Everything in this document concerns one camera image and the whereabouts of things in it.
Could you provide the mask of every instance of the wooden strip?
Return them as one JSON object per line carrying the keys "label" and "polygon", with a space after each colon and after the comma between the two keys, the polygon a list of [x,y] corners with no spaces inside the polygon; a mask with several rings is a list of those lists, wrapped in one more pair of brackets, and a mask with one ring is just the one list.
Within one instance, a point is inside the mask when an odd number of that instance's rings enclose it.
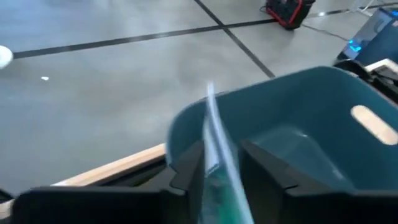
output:
{"label": "wooden strip", "polygon": [[[144,151],[135,153],[131,156],[127,156],[120,160],[111,162],[101,167],[89,170],[82,174],[76,175],[69,179],[60,181],[52,184],[53,186],[86,186],[105,179],[109,176],[118,174],[125,170],[131,169],[132,167],[141,165],[152,159],[164,156],[165,144],[159,144],[158,146],[146,149]],[[10,215],[10,208],[12,200],[0,204],[0,219],[7,218]]]}

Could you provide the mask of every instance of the white ball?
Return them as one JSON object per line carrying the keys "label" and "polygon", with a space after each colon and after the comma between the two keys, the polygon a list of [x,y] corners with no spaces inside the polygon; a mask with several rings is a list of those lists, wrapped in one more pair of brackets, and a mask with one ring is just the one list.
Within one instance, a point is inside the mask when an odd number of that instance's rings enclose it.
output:
{"label": "white ball", "polygon": [[3,69],[12,61],[12,52],[5,46],[0,45],[0,69]]}

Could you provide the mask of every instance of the gray concrete floor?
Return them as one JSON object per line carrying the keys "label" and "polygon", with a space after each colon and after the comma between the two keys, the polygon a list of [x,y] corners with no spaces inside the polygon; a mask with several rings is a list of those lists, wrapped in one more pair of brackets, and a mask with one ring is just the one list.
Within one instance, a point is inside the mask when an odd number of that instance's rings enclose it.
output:
{"label": "gray concrete floor", "polygon": [[[202,2],[222,25],[270,19],[264,0]],[[351,2],[318,0],[311,13]],[[0,45],[17,57],[0,70],[0,188],[14,194],[164,142],[210,80],[233,90],[269,79],[258,63],[284,75],[331,64],[345,45],[305,27],[231,29],[256,62],[193,0],[2,0],[0,15]],[[304,23],[349,39],[365,22],[341,13]]]}

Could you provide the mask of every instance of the plastic bin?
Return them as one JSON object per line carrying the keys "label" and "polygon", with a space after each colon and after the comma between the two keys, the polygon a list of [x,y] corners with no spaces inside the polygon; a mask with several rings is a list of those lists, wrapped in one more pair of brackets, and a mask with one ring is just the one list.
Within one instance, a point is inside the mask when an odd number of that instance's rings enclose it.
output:
{"label": "plastic bin", "polygon": [[[311,68],[216,99],[236,143],[248,139],[334,189],[398,189],[398,146],[380,142],[352,117],[351,109],[364,105],[395,130],[398,110],[343,70]],[[174,119],[168,163],[201,139],[204,114],[200,100]]]}

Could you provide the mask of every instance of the bin handle hole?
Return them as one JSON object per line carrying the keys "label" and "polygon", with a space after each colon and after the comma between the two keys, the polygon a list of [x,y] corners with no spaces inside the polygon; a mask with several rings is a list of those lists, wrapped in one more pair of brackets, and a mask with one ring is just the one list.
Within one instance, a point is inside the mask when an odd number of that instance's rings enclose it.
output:
{"label": "bin handle hole", "polygon": [[390,146],[398,144],[397,131],[369,108],[363,105],[356,105],[351,108],[351,115],[383,144]]}

